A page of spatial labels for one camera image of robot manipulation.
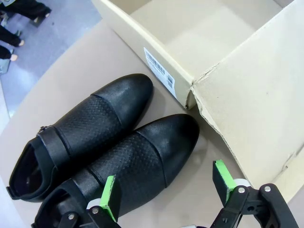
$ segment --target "person's leg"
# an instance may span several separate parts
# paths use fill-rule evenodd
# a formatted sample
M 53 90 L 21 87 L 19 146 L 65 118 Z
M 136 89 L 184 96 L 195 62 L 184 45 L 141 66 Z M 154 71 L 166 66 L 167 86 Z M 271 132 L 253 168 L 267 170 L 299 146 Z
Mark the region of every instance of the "person's leg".
M 51 12 L 49 7 L 36 0 L 16 0 L 7 7 L 0 6 L 0 9 L 21 14 L 31 20 L 37 17 L 45 17 Z
M 11 57 L 10 51 L 5 48 L 4 46 L 0 46 L 0 58 L 2 59 L 8 59 Z
M 12 34 L 3 26 L 0 26 L 0 40 L 15 47 L 18 47 L 21 44 L 21 39 L 17 35 Z

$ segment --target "green gripper pad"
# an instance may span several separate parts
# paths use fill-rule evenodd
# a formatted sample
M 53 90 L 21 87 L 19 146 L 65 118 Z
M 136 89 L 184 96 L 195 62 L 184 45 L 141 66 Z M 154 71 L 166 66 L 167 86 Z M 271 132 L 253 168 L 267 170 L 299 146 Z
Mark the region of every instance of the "green gripper pad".
M 118 221 L 121 188 L 115 176 L 109 176 L 106 180 L 104 191 L 100 200 L 100 207 L 115 221 Z
M 231 192 L 237 186 L 222 160 L 213 162 L 213 183 L 223 206 L 227 203 Z

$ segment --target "barcode label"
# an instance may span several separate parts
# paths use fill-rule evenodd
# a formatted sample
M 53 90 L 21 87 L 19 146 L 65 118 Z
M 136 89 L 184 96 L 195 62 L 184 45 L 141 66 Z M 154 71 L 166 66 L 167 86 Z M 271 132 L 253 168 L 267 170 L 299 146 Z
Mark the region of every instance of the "barcode label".
M 168 85 L 172 88 L 173 78 L 170 75 L 168 75 L 167 79 L 168 79 Z
M 165 70 L 159 65 L 156 60 L 149 54 L 147 53 L 148 58 L 151 60 L 151 62 L 159 69 L 159 71 L 162 73 L 162 75 L 165 75 Z
M 172 93 L 176 98 L 175 94 L 175 80 L 168 71 L 154 58 L 154 56 L 144 47 L 144 52 L 146 54 L 146 59 L 151 71 L 155 76 L 164 84 L 164 86 Z

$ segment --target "textured leather panel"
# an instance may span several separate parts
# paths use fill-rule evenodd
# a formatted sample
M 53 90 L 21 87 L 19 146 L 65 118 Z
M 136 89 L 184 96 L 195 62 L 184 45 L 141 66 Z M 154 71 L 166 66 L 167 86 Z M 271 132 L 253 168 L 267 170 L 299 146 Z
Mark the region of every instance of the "textured leather panel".
M 122 188 L 120 216 L 157 196 L 165 188 L 162 163 L 154 146 L 134 132 L 89 168 L 105 184 L 116 175 Z
M 113 108 L 103 99 L 91 95 L 54 125 L 61 133 L 70 156 L 90 158 L 96 148 L 104 149 L 122 134 L 121 124 Z

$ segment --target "pair of boots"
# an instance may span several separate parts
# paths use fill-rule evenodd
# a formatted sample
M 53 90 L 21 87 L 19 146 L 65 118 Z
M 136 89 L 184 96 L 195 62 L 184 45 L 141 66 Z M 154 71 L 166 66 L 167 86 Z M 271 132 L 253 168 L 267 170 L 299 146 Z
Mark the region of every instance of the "pair of boots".
M 65 213 L 85 212 L 111 175 L 122 190 L 120 216 L 173 181 L 194 149 L 199 127 L 191 116 L 176 114 L 132 131 L 152 92 L 145 75 L 121 77 L 28 142 L 7 190 L 14 200 L 43 200 L 33 227 L 57 228 Z

